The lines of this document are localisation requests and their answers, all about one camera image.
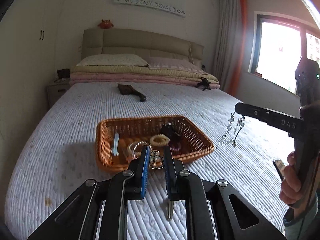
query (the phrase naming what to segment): bed headboard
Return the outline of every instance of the bed headboard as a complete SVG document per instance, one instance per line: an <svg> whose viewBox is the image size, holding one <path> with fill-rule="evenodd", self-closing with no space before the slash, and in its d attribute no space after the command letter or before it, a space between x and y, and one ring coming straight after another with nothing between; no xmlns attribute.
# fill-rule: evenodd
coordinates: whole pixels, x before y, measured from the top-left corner
<svg viewBox="0 0 320 240"><path fill-rule="evenodd" d="M97 54L184 59L202 65L204 46L168 35L130 29L93 28L84 31L81 59Z"/></svg>

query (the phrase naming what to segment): woven basket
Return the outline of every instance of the woven basket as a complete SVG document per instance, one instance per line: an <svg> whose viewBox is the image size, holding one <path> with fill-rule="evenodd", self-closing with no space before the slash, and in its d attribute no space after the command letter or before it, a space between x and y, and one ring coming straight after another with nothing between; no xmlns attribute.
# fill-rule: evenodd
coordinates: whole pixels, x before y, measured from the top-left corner
<svg viewBox="0 0 320 240"><path fill-rule="evenodd" d="M173 125L177 133L181 134L181 151L173 158L190 163L213 152L214 145L209 138L184 116L106 119L99 122L97 126L96 161L98 167L107 172L120 172L128 169L129 165L119 145L120 154L113 156L111 153L115 133L120 135L120 139L127 140L126 147L134 141L149 141L153 135L159 134L161 127L168 122Z"/></svg>

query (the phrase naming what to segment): sleeve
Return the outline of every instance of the sleeve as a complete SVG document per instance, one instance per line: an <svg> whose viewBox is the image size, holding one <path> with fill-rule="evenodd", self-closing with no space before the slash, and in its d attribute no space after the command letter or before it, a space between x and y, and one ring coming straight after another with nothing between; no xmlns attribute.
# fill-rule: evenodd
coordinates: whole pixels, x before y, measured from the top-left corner
<svg viewBox="0 0 320 240"><path fill-rule="evenodd" d="M305 216L305 221L303 223L303 228L301 231L301 235L303 236L306 232L308 226L311 224L313 219L315 218L318 212L318 197L314 198L313 202L309 205L309 207L301 213L298 217L294 218L293 209L289 208L283 218L285 236L288 240L296 240L299 235L300 227L302 224L303 217Z"/></svg>

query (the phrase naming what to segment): pink blanket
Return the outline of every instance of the pink blanket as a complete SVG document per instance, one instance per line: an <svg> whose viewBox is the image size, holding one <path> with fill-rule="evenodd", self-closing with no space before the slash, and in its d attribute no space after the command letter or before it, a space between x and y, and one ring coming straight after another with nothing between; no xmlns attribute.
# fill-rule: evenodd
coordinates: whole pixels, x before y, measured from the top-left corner
<svg viewBox="0 0 320 240"><path fill-rule="evenodd" d="M137 83L158 83L174 84L196 87L199 81L179 79L167 76L143 75L132 73L109 74L109 73L71 73L70 85L88 82L137 82ZM210 84L212 89L219 89L219 84Z"/></svg>

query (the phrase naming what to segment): bracelet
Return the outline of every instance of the bracelet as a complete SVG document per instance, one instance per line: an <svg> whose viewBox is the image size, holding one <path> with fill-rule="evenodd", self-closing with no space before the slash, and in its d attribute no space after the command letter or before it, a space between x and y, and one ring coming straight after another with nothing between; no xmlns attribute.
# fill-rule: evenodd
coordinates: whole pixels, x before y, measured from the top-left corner
<svg viewBox="0 0 320 240"><path fill-rule="evenodd" d="M181 143L179 142L177 143L170 142L169 146L170 146L171 152L175 155L181 151Z"/></svg>
<svg viewBox="0 0 320 240"><path fill-rule="evenodd" d="M152 147L150 146L150 144L148 142L145 142L145 141L140 141L140 142L133 142L131 143L130 145L128 145L127 147L127 150L128 150L128 153L129 155L132 155L133 158L135 159L137 156L141 155L141 152L136 152L136 149L139 145L146 145L146 146L149 146L152 150Z"/></svg>
<svg viewBox="0 0 320 240"><path fill-rule="evenodd" d="M150 138L150 144L152 146L161 147L161 146L167 145L169 142L170 142L170 139L164 134L157 134Z"/></svg>

